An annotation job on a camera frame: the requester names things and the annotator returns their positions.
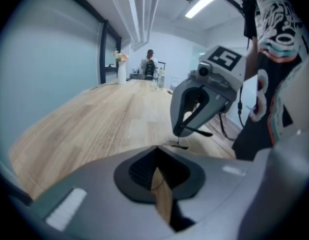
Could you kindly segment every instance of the bottle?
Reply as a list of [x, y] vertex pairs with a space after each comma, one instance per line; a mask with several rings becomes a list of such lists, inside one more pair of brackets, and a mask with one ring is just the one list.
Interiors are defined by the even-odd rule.
[[158, 74], [157, 73], [153, 73], [152, 83], [153, 83], [154, 88], [157, 88], [157, 84], [158, 84]]
[[162, 90], [164, 88], [165, 84], [165, 71], [160, 70], [160, 74], [158, 76], [158, 84], [157, 84], [157, 90]]

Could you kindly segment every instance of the white vase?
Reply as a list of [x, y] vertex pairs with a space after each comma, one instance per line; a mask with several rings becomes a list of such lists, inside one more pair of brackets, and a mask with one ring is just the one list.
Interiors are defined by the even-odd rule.
[[118, 68], [118, 84], [124, 85], [126, 83], [126, 62], [125, 61], [118, 61], [119, 68]]

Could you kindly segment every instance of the person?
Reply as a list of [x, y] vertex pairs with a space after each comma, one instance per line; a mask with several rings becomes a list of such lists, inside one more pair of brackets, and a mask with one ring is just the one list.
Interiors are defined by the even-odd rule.
[[150, 61], [153, 61], [154, 63], [154, 73], [158, 74], [158, 61], [156, 58], [154, 58], [154, 51], [152, 49], [148, 50], [148, 52], [146, 53], [146, 57], [141, 60], [140, 67], [142, 69], [142, 74], [145, 73], [146, 65]]
[[309, 55], [309, 31], [289, 0], [241, 3], [244, 35], [252, 40], [245, 80], [257, 75], [257, 97], [232, 148], [237, 159], [252, 161], [259, 150], [271, 148], [298, 130], [280, 93]]

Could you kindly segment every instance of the fluorescent light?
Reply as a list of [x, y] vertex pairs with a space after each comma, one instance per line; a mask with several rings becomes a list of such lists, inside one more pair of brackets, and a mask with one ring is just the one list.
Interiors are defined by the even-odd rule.
[[187, 18], [191, 19], [198, 12], [200, 12], [203, 8], [205, 8], [208, 4], [210, 4], [213, 0], [200, 0], [197, 2], [188, 13], [185, 15]]

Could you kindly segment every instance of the wood grain tabletop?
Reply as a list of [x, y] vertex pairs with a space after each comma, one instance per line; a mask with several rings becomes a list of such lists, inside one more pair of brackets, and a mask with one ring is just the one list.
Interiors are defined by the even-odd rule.
[[[166, 89], [151, 81], [106, 83], [83, 91], [26, 130], [10, 150], [10, 161], [33, 199], [81, 165], [151, 145], [173, 145]], [[206, 126], [200, 128], [210, 132]], [[234, 158], [218, 135], [180, 138], [189, 152]]]

